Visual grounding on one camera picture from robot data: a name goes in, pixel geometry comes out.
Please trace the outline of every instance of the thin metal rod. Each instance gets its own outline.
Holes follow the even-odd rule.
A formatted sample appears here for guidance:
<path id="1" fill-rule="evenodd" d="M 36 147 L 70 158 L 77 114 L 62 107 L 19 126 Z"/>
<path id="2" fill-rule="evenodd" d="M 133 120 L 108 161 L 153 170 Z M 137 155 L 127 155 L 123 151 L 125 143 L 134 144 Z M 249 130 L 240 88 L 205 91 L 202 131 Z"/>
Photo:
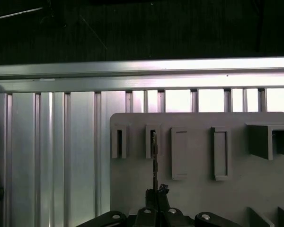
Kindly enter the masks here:
<path id="1" fill-rule="evenodd" d="M 17 12 L 17 13 L 7 14 L 7 15 L 4 15 L 4 16 L 0 16 L 0 19 L 14 17 L 14 16 L 18 16 L 18 15 L 21 15 L 21 14 L 26 14 L 26 13 L 31 13 L 31 12 L 39 11 L 39 10 L 42 10 L 42 9 L 44 9 L 44 8 L 39 7 L 39 8 L 29 9 L 29 10 L 21 11 L 21 12 Z"/>

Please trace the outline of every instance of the rounded bolt head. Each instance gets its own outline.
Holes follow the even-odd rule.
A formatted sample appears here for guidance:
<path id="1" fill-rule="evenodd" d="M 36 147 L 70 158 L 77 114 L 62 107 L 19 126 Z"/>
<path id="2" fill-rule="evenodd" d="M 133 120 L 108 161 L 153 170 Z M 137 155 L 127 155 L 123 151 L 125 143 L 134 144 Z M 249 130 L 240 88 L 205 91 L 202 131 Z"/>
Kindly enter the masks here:
<path id="1" fill-rule="evenodd" d="M 202 214 L 201 218 L 205 219 L 206 221 L 210 220 L 210 216 L 207 214 Z"/>
<path id="2" fill-rule="evenodd" d="M 169 213 L 175 214 L 177 211 L 175 209 L 169 209 Z"/>
<path id="3" fill-rule="evenodd" d="M 120 215 L 116 214 L 116 215 L 113 216 L 113 219 L 119 219 L 119 218 L 120 218 Z"/>

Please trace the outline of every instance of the dark background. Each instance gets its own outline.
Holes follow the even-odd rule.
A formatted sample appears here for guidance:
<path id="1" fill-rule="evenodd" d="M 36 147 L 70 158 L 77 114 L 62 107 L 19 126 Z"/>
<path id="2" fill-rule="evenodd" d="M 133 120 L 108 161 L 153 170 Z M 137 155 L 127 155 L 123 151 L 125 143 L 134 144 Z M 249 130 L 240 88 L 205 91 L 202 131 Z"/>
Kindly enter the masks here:
<path id="1" fill-rule="evenodd" d="M 0 15 L 42 0 L 1 0 Z M 63 1 L 67 26 L 43 14 L 0 20 L 0 64 L 284 56 L 284 0 L 266 0 L 256 49 L 251 0 Z"/>

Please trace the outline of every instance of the gray plastic board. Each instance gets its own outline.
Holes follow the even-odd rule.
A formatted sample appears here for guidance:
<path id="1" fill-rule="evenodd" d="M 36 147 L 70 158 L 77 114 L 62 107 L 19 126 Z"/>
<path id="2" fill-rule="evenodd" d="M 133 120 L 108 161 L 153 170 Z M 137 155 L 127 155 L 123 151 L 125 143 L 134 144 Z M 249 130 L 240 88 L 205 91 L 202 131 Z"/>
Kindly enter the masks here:
<path id="1" fill-rule="evenodd" d="M 251 155 L 246 124 L 284 125 L 284 113 L 114 114 L 111 210 L 128 214 L 145 206 L 153 172 L 145 130 L 154 126 L 160 129 L 158 184 L 169 185 L 171 207 L 192 218 L 212 212 L 243 226 L 251 207 L 276 223 L 277 208 L 284 207 L 284 155 L 272 161 Z"/>

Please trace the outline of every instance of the robotic end effector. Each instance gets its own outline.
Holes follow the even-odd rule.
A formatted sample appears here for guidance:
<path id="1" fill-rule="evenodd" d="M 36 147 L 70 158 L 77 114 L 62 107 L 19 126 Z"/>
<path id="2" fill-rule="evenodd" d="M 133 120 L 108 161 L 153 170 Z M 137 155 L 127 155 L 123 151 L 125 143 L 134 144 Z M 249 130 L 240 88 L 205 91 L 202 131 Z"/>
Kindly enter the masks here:
<path id="1" fill-rule="evenodd" d="M 119 211 L 110 211 L 78 227 L 240 227 L 240 225 L 212 213 L 199 213 L 193 220 L 189 216 L 183 215 L 179 209 L 171 208 L 167 198 L 168 185 L 161 184 L 158 189 L 158 145 L 155 131 L 152 131 L 151 134 L 151 149 L 153 154 L 153 189 L 146 190 L 145 207 L 140 209 L 136 215 L 128 217 Z"/>

